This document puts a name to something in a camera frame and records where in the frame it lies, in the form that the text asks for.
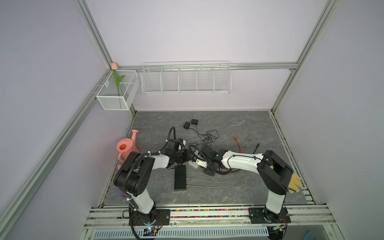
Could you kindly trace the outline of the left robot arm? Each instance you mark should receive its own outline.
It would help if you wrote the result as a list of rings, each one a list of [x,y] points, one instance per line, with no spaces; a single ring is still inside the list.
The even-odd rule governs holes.
[[[151,216],[156,211],[156,204],[150,197],[147,185],[153,170],[174,169],[175,174],[181,173],[182,189],[186,188],[186,166],[190,160],[186,141],[176,138],[176,128],[171,127],[165,145],[157,152],[139,153],[136,147],[138,130],[132,130],[130,139],[121,140],[117,145],[119,151],[118,171],[113,183],[128,196],[133,210],[142,215]]]

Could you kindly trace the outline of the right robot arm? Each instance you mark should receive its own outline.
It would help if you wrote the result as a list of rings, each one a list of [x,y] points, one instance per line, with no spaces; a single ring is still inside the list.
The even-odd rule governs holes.
[[[216,173],[229,174],[243,170],[260,175],[268,188],[265,213],[281,214],[287,193],[299,191],[301,179],[292,167],[271,150],[263,154],[236,153],[229,150],[213,151],[209,147],[196,150],[196,159],[206,162],[207,168]]]

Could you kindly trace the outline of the black network switch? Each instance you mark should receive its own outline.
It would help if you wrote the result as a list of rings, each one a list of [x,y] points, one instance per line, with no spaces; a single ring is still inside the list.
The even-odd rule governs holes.
[[[185,191],[187,189],[187,168],[185,165],[180,165],[175,168],[175,191]]]

